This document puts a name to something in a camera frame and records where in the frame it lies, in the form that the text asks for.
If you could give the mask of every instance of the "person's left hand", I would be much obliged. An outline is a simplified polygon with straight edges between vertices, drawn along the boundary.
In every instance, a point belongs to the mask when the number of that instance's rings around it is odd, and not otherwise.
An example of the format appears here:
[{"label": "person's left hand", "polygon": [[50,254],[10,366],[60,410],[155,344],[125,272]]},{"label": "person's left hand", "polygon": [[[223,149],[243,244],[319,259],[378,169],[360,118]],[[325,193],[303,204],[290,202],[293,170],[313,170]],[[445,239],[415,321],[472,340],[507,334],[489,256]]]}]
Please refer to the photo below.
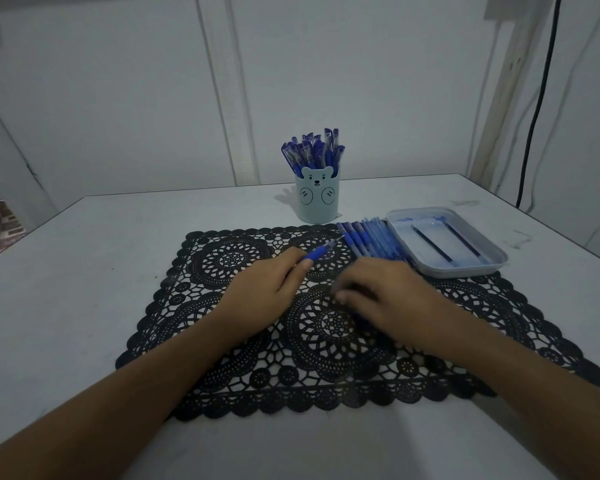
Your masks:
[{"label": "person's left hand", "polygon": [[213,311],[231,324],[239,341],[265,329],[289,307],[311,269],[306,253],[289,248],[272,259],[255,261],[236,274]]}]

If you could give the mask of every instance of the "person's right hand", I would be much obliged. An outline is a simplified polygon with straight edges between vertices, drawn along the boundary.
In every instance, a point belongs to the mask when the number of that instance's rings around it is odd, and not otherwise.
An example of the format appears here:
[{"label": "person's right hand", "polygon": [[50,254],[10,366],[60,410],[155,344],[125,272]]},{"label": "person's right hand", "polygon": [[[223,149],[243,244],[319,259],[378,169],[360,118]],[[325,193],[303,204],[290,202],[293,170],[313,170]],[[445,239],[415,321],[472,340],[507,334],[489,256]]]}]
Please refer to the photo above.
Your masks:
[{"label": "person's right hand", "polygon": [[[348,289],[367,288],[376,299]],[[479,320],[424,281],[404,262],[358,258],[331,289],[337,301],[403,345],[451,360],[452,349]]]}]

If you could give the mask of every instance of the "bundle of pens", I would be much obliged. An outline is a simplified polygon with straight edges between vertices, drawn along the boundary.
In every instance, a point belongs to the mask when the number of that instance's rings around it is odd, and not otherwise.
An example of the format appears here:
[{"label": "bundle of pens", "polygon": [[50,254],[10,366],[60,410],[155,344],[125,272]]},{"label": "bundle of pens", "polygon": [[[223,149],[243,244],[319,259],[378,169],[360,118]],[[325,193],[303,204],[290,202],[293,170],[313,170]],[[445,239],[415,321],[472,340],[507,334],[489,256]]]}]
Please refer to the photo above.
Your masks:
[{"label": "bundle of pens", "polygon": [[343,233],[344,241],[356,258],[371,256],[407,261],[412,264],[411,257],[379,217],[374,217],[371,220],[362,219],[362,221],[353,224],[348,222],[337,223],[336,226]]},{"label": "bundle of pens", "polygon": [[325,128],[324,141],[319,134],[315,136],[313,133],[304,134],[300,142],[294,136],[291,138],[291,141],[283,144],[280,150],[289,167],[291,167],[291,170],[293,170],[298,178],[303,178],[303,167],[316,170],[329,166],[333,168],[331,175],[333,178],[338,174],[340,159],[344,153],[344,146],[338,142],[339,137],[337,128],[333,131]]}]

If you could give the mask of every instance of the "person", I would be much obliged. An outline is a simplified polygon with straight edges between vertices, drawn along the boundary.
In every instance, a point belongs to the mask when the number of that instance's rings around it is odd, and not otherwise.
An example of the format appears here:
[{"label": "person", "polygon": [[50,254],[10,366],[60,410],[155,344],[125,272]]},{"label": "person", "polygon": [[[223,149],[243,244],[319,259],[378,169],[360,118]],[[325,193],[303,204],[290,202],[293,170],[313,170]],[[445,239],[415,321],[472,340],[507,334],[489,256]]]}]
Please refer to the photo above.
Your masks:
[{"label": "person", "polygon": [[[254,262],[195,325],[0,444],[0,480],[119,477],[200,376],[285,311],[312,266],[304,254],[289,248]],[[480,377],[568,471],[600,479],[599,389],[456,306],[404,263],[359,258],[332,291],[396,341]]]}]

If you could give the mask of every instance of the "black lace placemat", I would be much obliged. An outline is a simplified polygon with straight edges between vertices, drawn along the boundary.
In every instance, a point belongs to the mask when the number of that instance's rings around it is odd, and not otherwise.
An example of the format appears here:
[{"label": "black lace placemat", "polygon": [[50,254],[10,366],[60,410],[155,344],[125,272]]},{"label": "black lace placemat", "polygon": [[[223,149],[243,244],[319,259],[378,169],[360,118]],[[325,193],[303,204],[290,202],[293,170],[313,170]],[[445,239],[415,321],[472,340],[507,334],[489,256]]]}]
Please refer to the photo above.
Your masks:
[{"label": "black lace placemat", "polygon": [[[116,368],[158,346],[209,313],[232,277],[257,259],[296,246],[306,251],[337,236],[335,225],[224,230],[187,234],[137,332]],[[495,393],[464,369],[402,347],[329,295],[336,276],[354,257],[340,241],[317,261],[291,307],[267,330],[232,349],[184,396],[172,415],[191,420],[248,416],[285,406],[302,412],[340,403],[442,401]],[[600,368],[544,319],[500,273],[467,279],[427,278],[446,297],[561,367],[600,386]]]}]

